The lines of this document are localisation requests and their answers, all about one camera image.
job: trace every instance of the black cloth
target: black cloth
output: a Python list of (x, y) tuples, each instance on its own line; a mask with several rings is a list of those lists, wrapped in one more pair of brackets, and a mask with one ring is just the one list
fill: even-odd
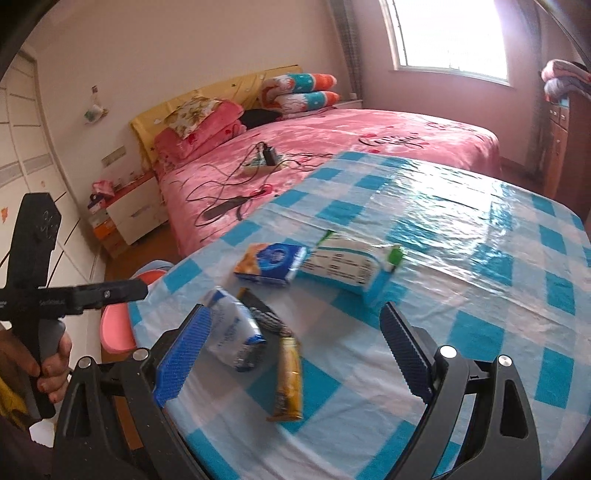
[(251, 128), (260, 127), (261, 125), (270, 124), (281, 116), (278, 112), (271, 112), (262, 108), (253, 108), (246, 110), (239, 120), (246, 126), (247, 130)]
[(51, 473), (51, 449), (0, 416), (0, 478), (45, 480)]

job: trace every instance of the table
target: table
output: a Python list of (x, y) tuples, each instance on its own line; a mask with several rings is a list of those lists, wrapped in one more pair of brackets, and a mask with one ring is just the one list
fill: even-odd
[[(197, 251), (130, 305), (138, 345), (178, 326), (253, 242), (313, 246), (326, 229), (399, 242), (407, 256), (384, 291), (438, 344), (513, 358), (538, 429), (543, 476), (563, 460), (591, 406), (591, 245), (566, 207), (519, 187), (437, 164), (344, 152)], [(202, 352), (166, 409), (215, 478), (383, 478), (424, 410), (378, 327), (378, 308), (312, 280), (256, 287), (302, 344), (302, 422), (265, 421), (277, 345), (238, 374)], [(465, 401), (437, 473), (453, 465)]]

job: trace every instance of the floral pillow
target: floral pillow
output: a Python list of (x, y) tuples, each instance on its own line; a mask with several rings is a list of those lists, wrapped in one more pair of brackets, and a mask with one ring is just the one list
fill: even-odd
[(222, 101), (217, 98), (195, 96), (166, 117), (164, 123), (184, 140), (214, 113), (221, 103)]

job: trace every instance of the screw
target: screw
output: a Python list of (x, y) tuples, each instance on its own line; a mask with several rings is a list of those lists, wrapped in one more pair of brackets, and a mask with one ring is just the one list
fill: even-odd
[(141, 362), (142, 360), (146, 360), (149, 354), (150, 353), (145, 348), (138, 348), (132, 356), (134, 360)]
[(439, 352), (445, 357), (445, 358), (454, 358), (457, 355), (457, 351), (454, 347), (449, 346), (449, 345), (443, 345), (440, 349)]
[(499, 357), (499, 363), (503, 366), (503, 367), (510, 367), (513, 364), (513, 360), (511, 360), (511, 357), (508, 357), (506, 355), (501, 355)]
[(89, 356), (83, 356), (80, 360), (78, 360), (78, 366), (80, 368), (88, 368), (92, 364), (92, 358)]

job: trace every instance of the snack box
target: snack box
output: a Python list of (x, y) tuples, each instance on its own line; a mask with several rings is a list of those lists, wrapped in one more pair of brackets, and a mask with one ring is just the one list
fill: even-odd
[(285, 286), (296, 276), (306, 254), (301, 245), (250, 244), (234, 274), (244, 280)]

